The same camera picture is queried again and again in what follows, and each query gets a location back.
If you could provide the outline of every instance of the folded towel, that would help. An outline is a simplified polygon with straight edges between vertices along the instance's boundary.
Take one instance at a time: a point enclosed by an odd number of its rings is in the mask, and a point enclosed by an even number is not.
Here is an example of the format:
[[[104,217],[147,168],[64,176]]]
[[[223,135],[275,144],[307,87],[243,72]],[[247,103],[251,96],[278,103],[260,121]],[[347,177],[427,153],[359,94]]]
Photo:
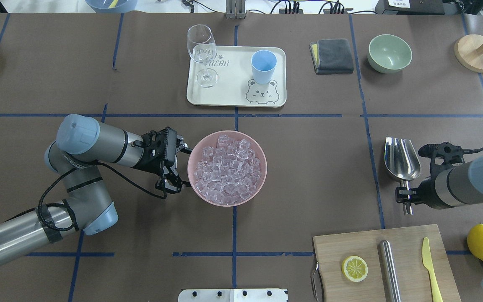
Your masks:
[[[324,39],[310,44],[314,72],[317,74],[351,74],[353,59],[346,39]]]

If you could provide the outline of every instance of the yellow lemon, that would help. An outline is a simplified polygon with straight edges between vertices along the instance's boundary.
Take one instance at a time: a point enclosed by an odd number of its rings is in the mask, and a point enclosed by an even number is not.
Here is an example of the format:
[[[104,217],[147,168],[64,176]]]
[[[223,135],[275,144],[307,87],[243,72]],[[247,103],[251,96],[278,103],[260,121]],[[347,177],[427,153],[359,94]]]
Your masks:
[[[368,265],[359,256],[349,256],[343,261],[343,274],[350,281],[363,281],[368,275]]]
[[[467,245],[471,253],[483,261],[483,224],[477,224],[467,235]]]

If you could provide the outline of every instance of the bear illustration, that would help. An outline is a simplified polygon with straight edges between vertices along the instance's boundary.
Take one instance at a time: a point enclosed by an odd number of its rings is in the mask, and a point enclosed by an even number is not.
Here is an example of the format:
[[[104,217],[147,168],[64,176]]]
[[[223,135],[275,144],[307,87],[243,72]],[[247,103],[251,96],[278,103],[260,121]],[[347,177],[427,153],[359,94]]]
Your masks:
[[[268,104],[278,101],[277,81],[270,80],[268,84],[258,84],[251,79],[247,82],[247,85],[249,90],[247,90],[245,98],[249,103]]]

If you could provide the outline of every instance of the cutting board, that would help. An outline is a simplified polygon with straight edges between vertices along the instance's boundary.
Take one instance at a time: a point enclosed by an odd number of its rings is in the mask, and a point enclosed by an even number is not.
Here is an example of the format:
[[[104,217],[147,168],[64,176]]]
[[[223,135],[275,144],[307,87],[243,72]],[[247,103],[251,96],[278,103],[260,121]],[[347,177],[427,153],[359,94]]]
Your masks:
[[[431,302],[430,279],[422,265],[424,237],[430,239],[431,258],[443,301],[460,302],[460,294],[437,225],[313,237],[325,301],[386,301],[384,272],[378,252],[379,242],[385,239],[391,242],[401,300]],[[353,255],[363,258],[368,265],[368,275],[361,282],[349,281],[342,273],[343,260]]]

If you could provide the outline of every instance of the wooden base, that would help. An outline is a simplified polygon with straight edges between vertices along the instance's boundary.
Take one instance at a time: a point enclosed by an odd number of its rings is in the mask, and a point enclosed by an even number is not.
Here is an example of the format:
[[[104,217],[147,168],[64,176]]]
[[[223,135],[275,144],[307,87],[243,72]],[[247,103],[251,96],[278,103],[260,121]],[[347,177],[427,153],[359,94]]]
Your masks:
[[[483,73],[483,54],[477,52],[483,44],[483,36],[468,34],[456,41],[454,53],[458,61],[468,69],[477,73]]]

